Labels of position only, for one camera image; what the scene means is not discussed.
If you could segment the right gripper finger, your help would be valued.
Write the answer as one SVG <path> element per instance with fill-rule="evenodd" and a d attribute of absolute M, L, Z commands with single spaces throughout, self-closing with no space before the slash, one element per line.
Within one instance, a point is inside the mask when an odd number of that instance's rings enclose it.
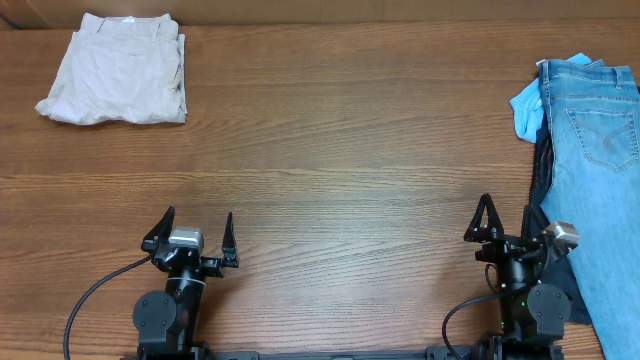
<path fill-rule="evenodd" d="M 532 240 L 546 228 L 546 216 L 539 205 L 528 204 L 524 207 L 521 237 Z"/>
<path fill-rule="evenodd" d="M 466 242 L 487 243 L 502 239 L 504 228 L 490 194 L 480 197 L 472 220 L 464 233 Z"/>

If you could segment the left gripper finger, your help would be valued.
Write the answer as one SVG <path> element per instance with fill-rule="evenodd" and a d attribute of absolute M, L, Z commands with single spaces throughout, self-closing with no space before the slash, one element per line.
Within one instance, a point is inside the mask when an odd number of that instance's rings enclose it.
<path fill-rule="evenodd" d="M 225 232 L 223 236 L 223 242 L 221 246 L 223 253 L 223 266 L 238 268 L 239 257 L 237 252 L 236 239 L 233 226 L 233 213 L 230 212 L 227 216 Z"/>
<path fill-rule="evenodd" d="M 158 248 L 168 242 L 173 229 L 175 208 L 169 206 L 161 220 L 144 236 L 141 250 L 146 253 L 155 253 Z"/>

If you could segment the blue denim jeans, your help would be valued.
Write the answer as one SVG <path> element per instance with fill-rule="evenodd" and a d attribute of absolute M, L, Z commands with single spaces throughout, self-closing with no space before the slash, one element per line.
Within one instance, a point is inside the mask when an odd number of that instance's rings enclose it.
<path fill-rule="evenodd" d="M 569 255 L 608 359 L 639 356 L 639 91 L 631 69 L 546 60 L 542 104 L 554 151 L 541 208 L 581 239 Z"/>

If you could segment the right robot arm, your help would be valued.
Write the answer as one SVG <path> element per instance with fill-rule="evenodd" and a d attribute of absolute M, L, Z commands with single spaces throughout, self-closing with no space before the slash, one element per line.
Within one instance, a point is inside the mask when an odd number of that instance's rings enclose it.
<path fill-rule="evenodd" d="M 480 197 L 464 234 L 467 242 L 482 245 L 475 259 L 495 267 L 501 331 L 481 339 L 468 359 L 561 359 L 554 343 L 564 336 L 571 300 L 556 285 L 542 281 L 552 262 L 565 257 L 580 240 L 576 228 L 554 222 L 534 236 L 504 233 L 491 196 Z"/>

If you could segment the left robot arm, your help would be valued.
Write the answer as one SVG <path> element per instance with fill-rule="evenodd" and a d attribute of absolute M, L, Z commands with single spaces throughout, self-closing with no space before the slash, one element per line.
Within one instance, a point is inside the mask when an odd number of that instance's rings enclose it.
<path fill-rule="evenodd" d="M 220 258 L 205 256 L 203 232 L 174 227 L 174 217 L 175 209 L 169 207 L 141 244 L 150 262 L 168 278 L 164 290 L 143 295 L 134 306 L 137 357 L 212 359 L 209 345 L 196 341 L 195 334 L 206 280 L 222 278 L 225 268 L 239 266 L 233 215 L 227 216 Z"/>

